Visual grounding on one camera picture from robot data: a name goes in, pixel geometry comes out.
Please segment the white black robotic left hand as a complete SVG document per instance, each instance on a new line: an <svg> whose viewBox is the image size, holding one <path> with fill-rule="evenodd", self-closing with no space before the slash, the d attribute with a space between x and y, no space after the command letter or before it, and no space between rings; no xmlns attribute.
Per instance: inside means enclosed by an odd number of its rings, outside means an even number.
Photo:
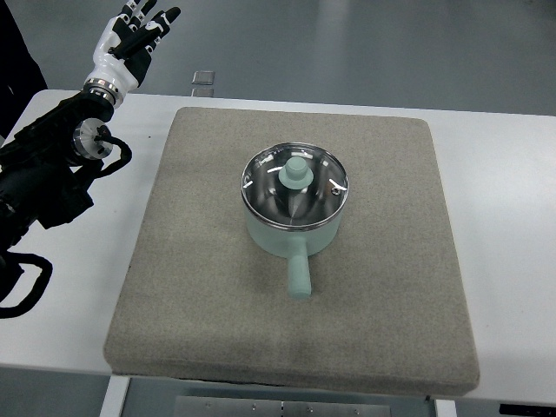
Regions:
<svg viewBox="0 0 556 417"><path fill-rule="evenodd" d="M105 97L116 109L125 96L141 86L161 40L181 9L148 14L155 1L127 1L107 23L93 53L94 69L87 76L84 89Z"/></svg>

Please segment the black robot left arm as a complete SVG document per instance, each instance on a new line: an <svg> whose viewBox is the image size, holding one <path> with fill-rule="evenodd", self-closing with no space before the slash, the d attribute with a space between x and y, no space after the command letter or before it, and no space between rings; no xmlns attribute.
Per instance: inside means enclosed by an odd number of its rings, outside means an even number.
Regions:
<svg viewBox="0 0 556 417"><path fill-rule="evenodd" d="M102 124L114 115L107 95L81 91L62 100L1 148L1 251L19 243L34 222L53 228L72 222L93 206L92 182L115 173L131 161L127 143L101 126L96 143L120 148L120 159L105 166L100 155L85 156L74 142L76 128L88 119Z"/></svg>

